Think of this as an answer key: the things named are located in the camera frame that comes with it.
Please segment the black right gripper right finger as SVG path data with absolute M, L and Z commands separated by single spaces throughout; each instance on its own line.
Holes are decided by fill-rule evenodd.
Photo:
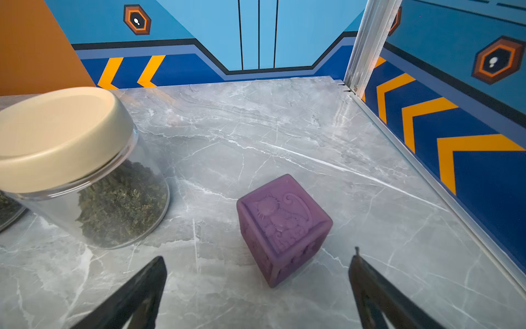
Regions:
M 348 275 L 363 328 L 443 327 L 355 250 Z

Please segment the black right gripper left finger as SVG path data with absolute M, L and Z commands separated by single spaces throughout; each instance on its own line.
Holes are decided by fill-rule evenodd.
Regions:
M 74 328 L 155 328 L 167 267 L 157 256 Z

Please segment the glass jar with tea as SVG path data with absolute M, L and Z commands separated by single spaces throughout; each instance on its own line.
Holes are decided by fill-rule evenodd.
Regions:
M 11 193 L 18 203 L 81 242 L 116 249 L 151 233 L 170 202 L 166 179 L 134 131 L 127 145 L 87 176 L 53 189 Z

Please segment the purple embossed toy cube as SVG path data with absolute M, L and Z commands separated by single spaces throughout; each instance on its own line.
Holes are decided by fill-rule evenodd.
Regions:
M 333 226 L 290 174 L 241 197 L 236 209 L 242 237 L 271 288 L 307 263 Z

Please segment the aluminium corner post right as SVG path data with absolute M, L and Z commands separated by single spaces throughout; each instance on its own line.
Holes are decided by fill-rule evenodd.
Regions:
M 400 5 L 401 0 L 367 2 L 344 79 L 359 98 L 365 92 Z

